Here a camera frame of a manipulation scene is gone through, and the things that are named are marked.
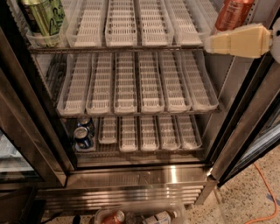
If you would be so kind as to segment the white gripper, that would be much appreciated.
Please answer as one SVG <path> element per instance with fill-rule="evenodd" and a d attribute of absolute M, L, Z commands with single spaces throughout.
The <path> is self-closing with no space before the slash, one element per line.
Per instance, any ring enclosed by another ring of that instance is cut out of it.
<path fill-rule="evenodd" d="M 219 31 L 204 40 L 204 49 L 208 53 L 252 59 L 260 58 L 270 50 L 274 60 L 280 64 L 280 17 L 273 24 L 272 31 L 262 24 L 248 24 L 232 31 Z"/>

